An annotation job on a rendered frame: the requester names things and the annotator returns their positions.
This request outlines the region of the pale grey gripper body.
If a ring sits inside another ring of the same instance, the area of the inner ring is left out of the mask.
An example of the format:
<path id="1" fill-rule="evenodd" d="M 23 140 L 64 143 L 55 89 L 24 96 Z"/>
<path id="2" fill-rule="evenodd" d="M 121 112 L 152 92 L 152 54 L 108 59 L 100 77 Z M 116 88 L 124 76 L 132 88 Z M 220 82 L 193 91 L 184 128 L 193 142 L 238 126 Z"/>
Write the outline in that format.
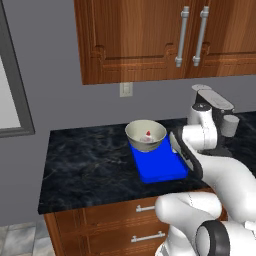
<path id="1" fill-rule="evenodd" d="M 234 137 L 240 119 L 235 115 L 225 115 L 222 123 L 222 135 L 225 137 Z"/>

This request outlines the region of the blue tray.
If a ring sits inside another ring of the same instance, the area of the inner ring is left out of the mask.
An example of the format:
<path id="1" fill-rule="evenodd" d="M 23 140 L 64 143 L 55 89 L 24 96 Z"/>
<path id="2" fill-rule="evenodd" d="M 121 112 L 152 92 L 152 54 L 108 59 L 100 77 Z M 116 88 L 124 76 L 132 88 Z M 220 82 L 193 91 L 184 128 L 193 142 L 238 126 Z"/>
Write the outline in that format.
<path id="1" fill-rule="evenodd" d="M 185 179 L 188 168 L 177 153 L 172 152 L 168 137 L 151 152 L 141 152 L 130 145 L 140 180 L 150 184 Z"/>

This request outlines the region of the white cake with red topping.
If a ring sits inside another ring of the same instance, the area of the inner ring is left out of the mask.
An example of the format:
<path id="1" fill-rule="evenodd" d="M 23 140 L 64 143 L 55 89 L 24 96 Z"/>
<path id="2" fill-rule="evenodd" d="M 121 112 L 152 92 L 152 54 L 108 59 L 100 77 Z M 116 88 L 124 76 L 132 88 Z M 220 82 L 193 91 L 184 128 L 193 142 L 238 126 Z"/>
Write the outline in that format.
<path id="1" fill-rule="evenodd" d="M 140 138 L 140 141 L 143 143 L 153 143 L 154 138 L 152 137 L 151 132 L 147 131 L 146 134 Z"/>

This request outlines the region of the grey bowl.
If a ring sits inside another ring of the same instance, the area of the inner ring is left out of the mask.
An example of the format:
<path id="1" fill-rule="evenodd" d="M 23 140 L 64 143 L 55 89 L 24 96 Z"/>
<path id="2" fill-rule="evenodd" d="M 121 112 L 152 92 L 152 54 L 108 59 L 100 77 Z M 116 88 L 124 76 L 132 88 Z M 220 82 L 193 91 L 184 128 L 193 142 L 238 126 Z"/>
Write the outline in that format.
<path id="1" fill-rule="evenodd" d="M 154 138 L 153 143 L 143 143 L 140 141 L 140 138 L 147 131 L 151 132 Z M 167 130 L 163 125 L 153 120 L 135 120 L 125 127 L 125 133 L 133 148 L 141 152 L 150 152 L 160 146 L 167 135 Z"/>

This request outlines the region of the wooden drawer front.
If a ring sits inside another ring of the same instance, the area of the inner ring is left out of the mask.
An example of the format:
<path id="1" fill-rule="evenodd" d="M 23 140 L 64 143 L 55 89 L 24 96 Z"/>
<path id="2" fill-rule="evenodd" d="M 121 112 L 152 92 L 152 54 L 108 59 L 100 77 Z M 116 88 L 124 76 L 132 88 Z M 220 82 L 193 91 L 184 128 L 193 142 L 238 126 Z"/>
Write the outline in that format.
<path id="1" fill-rule="evenodd" d="M 164 241 L 165 237 L 131 243 L 131 238 L 136 235 L 143 237 L 157 234 L 156 230 L 115 230 L 91 235 L 88 240 L 89 252 L 93 256 L 132 256 L 137 253 L 148 252 L 152 255 L 156 248 Z"/>
<path id="2" fill-rule="evenodd" d="M 154 206 L 156 198 L 149 197 L 111 204 L 98 205 L 80 210 L 80 232 L 89 234 L 95 230 L 131 224 L 157 222 L 155 210 L 136 212 L 136 206 Z"/>

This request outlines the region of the wooden base cabinet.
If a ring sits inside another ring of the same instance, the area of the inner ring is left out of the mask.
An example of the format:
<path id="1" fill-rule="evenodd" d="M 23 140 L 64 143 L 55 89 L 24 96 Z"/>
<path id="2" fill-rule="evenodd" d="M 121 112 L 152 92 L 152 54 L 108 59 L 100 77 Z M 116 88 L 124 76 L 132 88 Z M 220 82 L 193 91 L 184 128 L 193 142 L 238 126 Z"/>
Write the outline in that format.
<path id="1" fill-rule="evenodd" d="M 158 196 L 164 193 L 165 192 L 162 190 L 155 190 L 153 188 L 143 192 L 132 192 L 130 194 L 121 190 L 114 191 L 112 189 L 101 193 L 89 191 L 84 193 L 81 197 L 71 195 L 68 199 L 54 203 L 48 202 L 40 209 L 40 212 L 44 215 L 56 256 L 93 256 L 88 248 L 88 238 L 91 235 L 124 229 L 146 231 L 159 229 L 166 231 L 168 234 L 168 226 L 157 219 L 157 222 L 149 221 L 143 224 L 109 227 L 84 234 L 80 232 L 80 210 L 82 208 L 149 197 L 155 197 L 157 199 Z M 146 252 L 133 254 L 132 256 L 154 256 L 155 252 L 152 255 Z"/>

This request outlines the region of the wooden wall cupboard door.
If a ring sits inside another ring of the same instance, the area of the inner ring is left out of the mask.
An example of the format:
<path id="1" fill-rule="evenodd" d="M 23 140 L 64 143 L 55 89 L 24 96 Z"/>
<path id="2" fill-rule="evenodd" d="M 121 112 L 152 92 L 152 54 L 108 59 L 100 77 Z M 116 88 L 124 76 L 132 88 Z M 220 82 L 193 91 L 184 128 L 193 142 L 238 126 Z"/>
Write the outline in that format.
<path id="1" fill-rule="evenodd" d="M 180 79 L 181 11 L 192 0 L 74 0 L 82 83 Z"/>
<path id="2" fill-rule="evenodd" d="M 186 78 L 256 75 L 256 0 L 192 0 L 193 19 Z M 200 33 L 200 12 L 208 18 L 200 62 L 194 66 Z"/>

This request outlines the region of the beige wall switch plate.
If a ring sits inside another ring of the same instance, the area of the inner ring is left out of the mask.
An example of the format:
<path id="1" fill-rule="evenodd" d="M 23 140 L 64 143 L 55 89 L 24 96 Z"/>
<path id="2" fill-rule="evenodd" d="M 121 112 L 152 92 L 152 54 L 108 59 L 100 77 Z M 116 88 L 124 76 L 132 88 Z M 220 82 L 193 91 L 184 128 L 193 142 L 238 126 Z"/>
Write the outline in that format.
<path id="1" fill-rule="evenodd" d="M 120 84 L 120 96 L 121 97 L 132 97 L 133 96 L 133 83 L 124 82 Z"/>

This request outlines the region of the grey window frame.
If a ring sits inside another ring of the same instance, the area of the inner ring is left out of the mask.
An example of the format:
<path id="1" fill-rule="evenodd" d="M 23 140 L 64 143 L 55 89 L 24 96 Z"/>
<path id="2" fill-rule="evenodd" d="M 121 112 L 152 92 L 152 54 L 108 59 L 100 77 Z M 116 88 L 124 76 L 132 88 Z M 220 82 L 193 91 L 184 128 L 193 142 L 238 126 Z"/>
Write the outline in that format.
<path id="1" fill-rule="evenodd" d="M 0 138 L 34 135 L 3 0 L 0 0 Z"/>

